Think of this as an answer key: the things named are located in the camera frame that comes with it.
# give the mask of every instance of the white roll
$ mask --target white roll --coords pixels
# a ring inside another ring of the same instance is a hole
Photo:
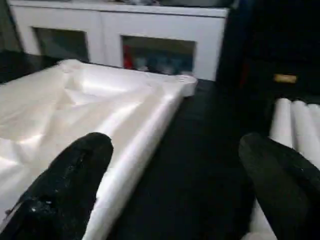
[[[302,101],[292,104],[297,150],[320,169],[320,141],[309,108]]]
[[[318,138],[320,138],[320,107],[316,104],[308,105],[313,124],[316,128]]]
[[[270,138],[289,148],[293,147],[293,131],[291,121],[291,101],[278,99],[275,103]],[[252,233],[263,233],[277,239],[258,201],[255,201],[250,223]]]
[[[286,98],[278,99],[275,103],[270,138],[289,148],[293,147],[291,101]]]

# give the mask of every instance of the rolled paper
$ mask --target rolled paper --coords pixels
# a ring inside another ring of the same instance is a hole
[[[316,104],[308,105],[311,117],[316,128],[318,138],[320,138],[320,107]]]
[[[292,104],[297,150],[320,169],[320,140],[309,108],[302,101]]]
[[[278,99],[275,103],[270,138],[289,148],[293,147],[291,119],[291,101],[286,98]],[[273,239],[277,239],[257,200],[252,212],[250,231],[253,233],[265,233],[268,236],[272,236]]]
[[[0,227],[0,240],[81,240],[112,154],[102,133],[73,142],[20,197]]]
[[[291,101],[286,98],[278,99],[275,103],[270,138],[289,148],[293,147]]]

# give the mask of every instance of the dark surface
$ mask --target dark surface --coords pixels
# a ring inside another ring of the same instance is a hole
[[[0,54],[3,82],[52,58]],[[263,99],[200,80],[166,131],[108,240],[228,240],[247,231],[253,190],[238,157],[241,136],[266,133]]]
[[[70,144],[20,197],[0,239],[81,240],[113,149],[98,132]]]
[[[319,239],[319,170],[292,148],[258,134],[241,139],[239,155],[277,239]]]

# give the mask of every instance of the cabinet door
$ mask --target cabinet door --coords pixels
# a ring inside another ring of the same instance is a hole
[[[191,65],[196,78],[215,80],[224,18],[121,12],[103,12],[101,16],[108,65],[126,67],[128,58],[133,67],[147,64],[157,68],[173,62],[173,66],[168,66],[173,68],[169,72],[188,71]],[[143,48],[146,56],[142,60]]]
[[[12,7],[24,51],[105,64],[99,12]]]

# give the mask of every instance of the red object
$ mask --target red object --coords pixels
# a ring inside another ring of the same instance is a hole
[[[124,46],[123,47],[123,66],[125,69],[133,69],[134,68],[134,62],[132,55],[130,53],[130,47],[129,46]]]

